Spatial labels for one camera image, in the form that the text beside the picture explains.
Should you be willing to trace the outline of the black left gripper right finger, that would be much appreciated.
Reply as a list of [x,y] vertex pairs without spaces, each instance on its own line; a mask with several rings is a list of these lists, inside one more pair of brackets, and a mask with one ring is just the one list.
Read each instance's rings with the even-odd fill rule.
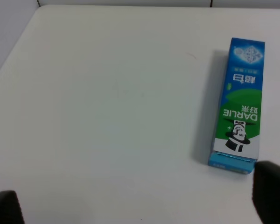
[[264,224],[280,224],[280,166],[270,161],[255,164],[252,201]]

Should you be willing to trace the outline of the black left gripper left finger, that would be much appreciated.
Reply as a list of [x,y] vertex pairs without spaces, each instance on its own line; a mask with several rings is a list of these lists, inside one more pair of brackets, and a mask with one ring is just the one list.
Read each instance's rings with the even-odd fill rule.
[[13,190],[0,192],[0,224],[25,224],[17,194]]

